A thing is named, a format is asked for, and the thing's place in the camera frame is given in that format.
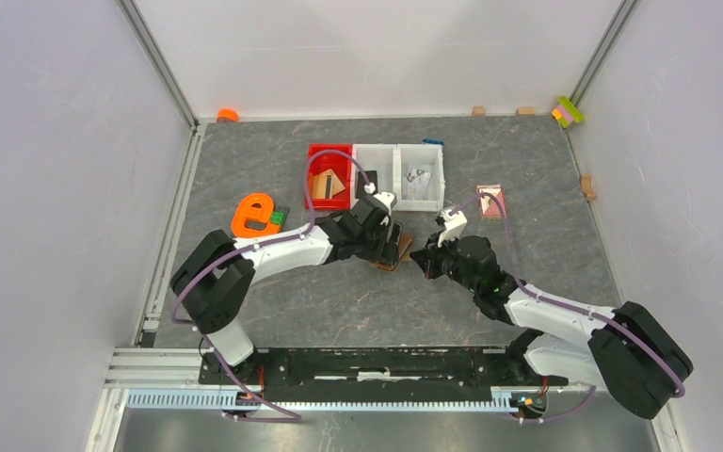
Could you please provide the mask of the brown leather card holder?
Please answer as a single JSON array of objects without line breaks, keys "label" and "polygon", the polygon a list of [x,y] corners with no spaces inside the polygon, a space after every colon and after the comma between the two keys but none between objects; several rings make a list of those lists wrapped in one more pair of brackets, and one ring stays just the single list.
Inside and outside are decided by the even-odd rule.
[{"label": "brown leather card holder", "polygon": [[384,271],[396,271],[404,261],[409,261],[409,252],[413,245],[413,236],[408,233],[401,233],[398,244],[387,242],[382,250],[382,258],[373,263],[373,266]]}]

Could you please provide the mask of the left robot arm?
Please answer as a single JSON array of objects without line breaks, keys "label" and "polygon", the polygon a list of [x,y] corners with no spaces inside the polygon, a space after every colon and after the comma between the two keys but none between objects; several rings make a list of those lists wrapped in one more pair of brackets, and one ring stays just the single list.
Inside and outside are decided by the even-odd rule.
[{"label": "left robot arm", "polygon": [[362,196],[351,209],[334,212],[292,231],[257,239],[209,233],[170,279],[186,322],[203,335],[223,359],[221,369],[235,383],[251,381],[258,371],[255,347],[237,316],[255,283],[304,266],[322,266],[351,257],[385,263],[396,249],[391,192]]}]

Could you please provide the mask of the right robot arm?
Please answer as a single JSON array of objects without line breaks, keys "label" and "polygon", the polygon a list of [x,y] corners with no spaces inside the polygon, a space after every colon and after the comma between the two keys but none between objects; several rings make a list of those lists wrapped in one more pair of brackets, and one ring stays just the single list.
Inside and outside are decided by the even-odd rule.
[{"label": "right robot arm", "polygon": [[543,293],[503,270],[482,236],[432,235],[410,257],[428,279],[446,277],[470,292],[484,316],[523,329],[506,358],[513,381],[558,376],[603,387],[643,419],[684,396],[694,365],[642,305],[608,308]]}]

